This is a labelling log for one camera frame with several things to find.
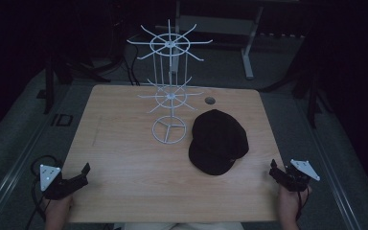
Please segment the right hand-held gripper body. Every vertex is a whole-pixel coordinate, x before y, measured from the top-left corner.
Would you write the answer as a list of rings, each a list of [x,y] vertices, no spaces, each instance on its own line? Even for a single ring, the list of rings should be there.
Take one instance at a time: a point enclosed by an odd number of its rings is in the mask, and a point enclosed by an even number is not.
[[[320,180],[320,176],[309,161],[290,160],[290,166],[283,172],[269,170],[269,175],[280,185],[290,192],[304,192],[311,179]]]

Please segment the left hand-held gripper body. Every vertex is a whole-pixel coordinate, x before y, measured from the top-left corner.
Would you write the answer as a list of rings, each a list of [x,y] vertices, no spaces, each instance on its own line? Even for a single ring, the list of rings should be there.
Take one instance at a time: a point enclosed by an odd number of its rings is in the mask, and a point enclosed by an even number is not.
[[[40,191],[47,199],[60,200],[88,184],[87,175],[82,173],[70,178],[63,179],[61,168],[46,166],[39,167]]]

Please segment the black cap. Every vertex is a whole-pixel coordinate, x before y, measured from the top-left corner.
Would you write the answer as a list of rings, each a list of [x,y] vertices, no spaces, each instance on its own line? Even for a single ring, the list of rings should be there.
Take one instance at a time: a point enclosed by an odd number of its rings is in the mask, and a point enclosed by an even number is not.
[[[227,173],[249,152],[245,129],[231,115],[217,109],[195,118],[192,135],[189,159],[209,175]]]

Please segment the white wire display rack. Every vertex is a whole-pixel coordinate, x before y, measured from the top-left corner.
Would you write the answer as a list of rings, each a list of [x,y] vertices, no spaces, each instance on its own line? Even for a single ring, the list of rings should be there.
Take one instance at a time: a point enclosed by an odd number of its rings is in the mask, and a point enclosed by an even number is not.
[[[157,109],[167,109],[169,113],[154,120],[151,127],[151,134],[155,140],[162,144],[172,145],[179,143],[187,134],[188,126],[175,114],[176,110],[182,106],[195,110],[189,105],[191,96],[198,96],[198,93],[190,93],[187,90],[188,83],[192,80],[188,76],[188,59],[193,58],[203,61],[191,52],[191,48],[196,45],[205,45],[212,42],[192,41],[188,35],[197,27],[197,24],[188,31],[181,34],[173,32],[171,22],[168,22],[168,30],[163,34],[155,34],[144,26],[141,29],[151,36],[150,41],[127,42],[131,45],[144,45],[149,47],[149,52],[137,59],[152,58],[154,78],[148,79],[148,84],[155,87],[152,95],[139,95],[142,99],[153,99],[155,107],[149,114]]]

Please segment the person's left hand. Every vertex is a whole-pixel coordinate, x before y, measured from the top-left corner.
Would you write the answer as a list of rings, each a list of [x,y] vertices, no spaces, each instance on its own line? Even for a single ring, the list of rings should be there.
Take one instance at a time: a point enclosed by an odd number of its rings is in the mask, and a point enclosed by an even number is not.
[[[60,200],[43,198],[43,202],[46,217],[45,230],[62,230],[67,223],[73,197],[69,195]]]

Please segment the person's right hand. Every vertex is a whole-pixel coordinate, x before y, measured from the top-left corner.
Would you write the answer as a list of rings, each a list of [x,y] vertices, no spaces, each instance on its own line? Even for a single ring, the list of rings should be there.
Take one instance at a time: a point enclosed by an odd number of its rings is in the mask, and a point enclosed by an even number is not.
[[[311,194],[311,187],[304,192],[290,192],[279,186],[277,213],[283,230],[300,230],[297,223],[297,214],[302,209]]]

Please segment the black stand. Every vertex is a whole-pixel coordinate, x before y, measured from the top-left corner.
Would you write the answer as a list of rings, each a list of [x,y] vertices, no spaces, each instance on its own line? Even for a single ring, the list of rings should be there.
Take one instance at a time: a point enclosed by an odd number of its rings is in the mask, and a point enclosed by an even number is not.
[[[82,72],[89,79],[99,82],[109,82],[108,79],[101,77],[100,73],[109,70],[116,65],[116,62],[110,62],[104,66],[88,68],[65,54],[49,53],[45,60],[45,89],[40,90],[37,95],[39,99],[45,100],[44,114],[48,114],[50,112],[55,102],[54,63],[56,61],[58,63],[62,63],[67,68]]]
[[[312,128],[316,128],[315,113],[317,100],[322,101],[319,94],[319,79],[325,63],[316,59],[294,59],[287,69],[286,75],[279,81],[259,89],[259,92],[272,92],[292,81],[295,82],[291,95],[295,99],[303,99],[308,95],[307,119]]]

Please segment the white metal desk frame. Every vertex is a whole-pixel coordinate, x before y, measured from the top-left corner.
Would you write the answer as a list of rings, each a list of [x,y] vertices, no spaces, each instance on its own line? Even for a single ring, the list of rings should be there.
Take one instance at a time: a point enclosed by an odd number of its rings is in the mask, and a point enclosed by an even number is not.
[[[175,29],[197,33],[242,36],[242,66],[247,80],[255,78],[250,53],[264,12],[271,7],[298,3],[298,0],[174,0]]]

